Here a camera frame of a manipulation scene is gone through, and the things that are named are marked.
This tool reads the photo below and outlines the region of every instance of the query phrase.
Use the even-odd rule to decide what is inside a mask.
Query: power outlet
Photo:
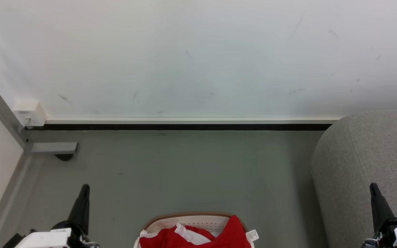
[[[14,104],[12,111],[24,127],[44,126],[47,119],[47,115],[38,100],[17,101]]]

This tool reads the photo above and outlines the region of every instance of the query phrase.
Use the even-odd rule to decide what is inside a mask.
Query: laundry basket
[[[193,226],[196,228],[205,229],[215,237],[222,233],[229,218],[232,214],[222,212],[185,212],[171,215],[160,215],[148,221],[143,230],[148,233],[155,233],[164,228],[175,227],[178,223],[183,226]],[[246,225],[240,220],[244,231],[247,232]],[[139,247],[139,238],[134,243],[133,248]]]

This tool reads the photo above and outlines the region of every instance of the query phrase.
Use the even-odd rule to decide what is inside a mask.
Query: black wheel
[[[73,154],[55,154],[55,156],[62,161],[68,161],[73,157]]]

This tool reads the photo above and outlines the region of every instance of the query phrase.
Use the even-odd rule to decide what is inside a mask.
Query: clothing tag
[[[53,233],[53,232],[67,233],[67,237],[71,236],[71,228],[53,229],[50,232],[51,233]]]
[[[258,240],[260,237],[258,237],[257,230],[252,230],[246,233],[246,238],[249,243],[254,242],[255,240]]]

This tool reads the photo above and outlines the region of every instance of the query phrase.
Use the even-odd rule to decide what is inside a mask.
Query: gray upholstered ottoman
[[[342,118],[321,137],[312,173],[331,248],[357,248],[373,235],[371,182],[397,216],[397,111]]]

